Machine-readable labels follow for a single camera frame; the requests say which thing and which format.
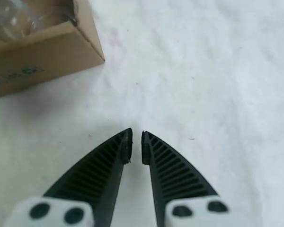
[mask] brown cardboard box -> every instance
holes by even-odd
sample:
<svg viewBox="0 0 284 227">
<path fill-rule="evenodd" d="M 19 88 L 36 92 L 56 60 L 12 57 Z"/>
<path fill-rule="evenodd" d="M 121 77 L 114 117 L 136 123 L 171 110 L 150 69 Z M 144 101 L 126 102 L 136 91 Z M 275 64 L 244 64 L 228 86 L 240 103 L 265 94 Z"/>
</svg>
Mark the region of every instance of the brown cardboard box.
<svg viewBox="0 0 284 227">
<path fill-rule="evenodd" d="M 21 41 L 0 41 L 0 96 L 104 63 L 88 0 L 26 2 L 35 10 L 70 2 L 77 26 L 64 22 Z"/>
</svg>

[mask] black screw hole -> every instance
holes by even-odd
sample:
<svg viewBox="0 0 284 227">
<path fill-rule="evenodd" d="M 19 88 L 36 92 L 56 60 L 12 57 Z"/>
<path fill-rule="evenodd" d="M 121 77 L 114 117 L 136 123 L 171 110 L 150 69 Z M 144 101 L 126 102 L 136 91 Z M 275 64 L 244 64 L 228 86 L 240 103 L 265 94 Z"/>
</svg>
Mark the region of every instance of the black screw hole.
<svg viewBox="0 0 284 227">
<path fill-rule="evenodd" d="M 30 210 L 29 215 L 32 219 L 40 219 L 47 215 L 49 209 L 50 205 L 48 203 L 39 203 Z"/>
<path fill-rule="evenodd" d="M 212 201 L 208 204 L 208 210 L 209 211 L 213 211 L 213 212 L 218 212 L 218 213 L 222 213 L 222 212 L 228 212 L 228 208 L 227 206 L 220 202 L 220 201 Z"/>
<path fill-rule="evenodd" d="M 67 224 L 73 225 L 79 223 L 84 216 L 84 211 L 81 208 L 72 208 L 68 210 L 64 216 Z"/>
<path fill-rule="evenodd" d="M 174 207 L 172 214 L 177 217 L 190 217 L 193 212 L 187 206 Z"/>
</svg>

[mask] clear plastic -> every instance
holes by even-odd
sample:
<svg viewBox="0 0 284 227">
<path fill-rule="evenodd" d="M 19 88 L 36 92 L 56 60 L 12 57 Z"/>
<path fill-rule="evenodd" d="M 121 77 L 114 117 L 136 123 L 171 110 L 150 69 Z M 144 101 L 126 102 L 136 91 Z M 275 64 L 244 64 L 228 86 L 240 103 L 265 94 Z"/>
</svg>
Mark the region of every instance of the clear plastic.
<svg viewBox="0 0 284 227">
<path fill-rule="evenodd" d="M 20 0 L 0 0 L 0 39 L 9 42 L 30 33 L 32 19 Z"/>
<path fill-rule="evenodd" d="M 21 0 L 0 0 L 0 40 L 5 42 L 22 39 L 66 21 L 76 25 L 74 12 L 68 6 L 51 6 L 37 15 Z"/>
</svg>

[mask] white floor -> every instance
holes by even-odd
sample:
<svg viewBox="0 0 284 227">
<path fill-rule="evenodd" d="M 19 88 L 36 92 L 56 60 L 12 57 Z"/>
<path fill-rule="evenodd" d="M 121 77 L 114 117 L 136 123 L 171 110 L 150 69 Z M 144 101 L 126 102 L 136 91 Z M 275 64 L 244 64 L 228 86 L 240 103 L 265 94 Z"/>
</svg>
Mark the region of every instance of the white floor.
<svg viewBox="0 0 284 227">
<path fill-rule="evenodd" d="M 257 227 L 284 227 L 284 0 L 91 5 L 106 64 L 0 98 L 0 226 L 132 127 L 112 227 L 156 226 L 143 130 Z"/>
</svg>

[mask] white fabric surface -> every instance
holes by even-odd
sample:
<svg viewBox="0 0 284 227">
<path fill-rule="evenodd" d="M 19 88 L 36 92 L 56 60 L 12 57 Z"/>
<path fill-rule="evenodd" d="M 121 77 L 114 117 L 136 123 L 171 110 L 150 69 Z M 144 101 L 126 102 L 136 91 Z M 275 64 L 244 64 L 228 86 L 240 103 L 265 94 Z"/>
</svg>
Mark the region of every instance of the white fabric surface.
<svg viewBox="0 0 284 227">
<path fill-rule="evenodd" d="M 0 225 L 132 127 L 112 227 L 156 226 L 142 130 L 256 226 L 284 227 L 284 0 L 91 5 L 105 65 L 0 98 Z"/>
</svg>

